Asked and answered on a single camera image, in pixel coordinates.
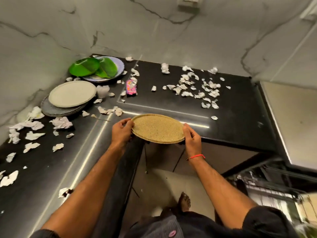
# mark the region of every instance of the foot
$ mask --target foot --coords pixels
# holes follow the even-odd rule
[[[182,194],[180,195],[178,206],[180,207],[182,212],[189,211],[189,208],[191,207],[191,199],[184,192],[182,192]]]

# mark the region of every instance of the forearm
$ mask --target forearm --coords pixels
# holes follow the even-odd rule
[[[256,203],[233,187],[202,157],[193,158],[189,162],[197,172],[224,225],[241,228],[245,216]]]
[[[86,178],[52,214],[42,229],[53,230],[61,238],[88,237],[97,222],[110,181],[123,152],[120,145],[110,145]]]

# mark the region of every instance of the hand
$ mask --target hand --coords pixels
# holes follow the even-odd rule
[[[131,128],[134,126],[131,118],[122,119],[112,126],[111,144],[125,147],[131,137]]]
[[[188,158],[201,154],[201,137],[188,124],[184,124],[186,152]]]

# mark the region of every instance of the white plate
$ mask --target white plate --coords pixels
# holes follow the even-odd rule
[[[54,88],[49,101],[56,107],[70,108],[88,102],[96,95],[96,87],[86,81],[71,81]]]

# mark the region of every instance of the pink wrapper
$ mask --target pink wrapper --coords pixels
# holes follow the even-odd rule
[[[133,95],[137,93],[137,84],[134,80],[129,79],[128,81],[126,81],[125,85],[126,85],[126,93],[128,95]]]

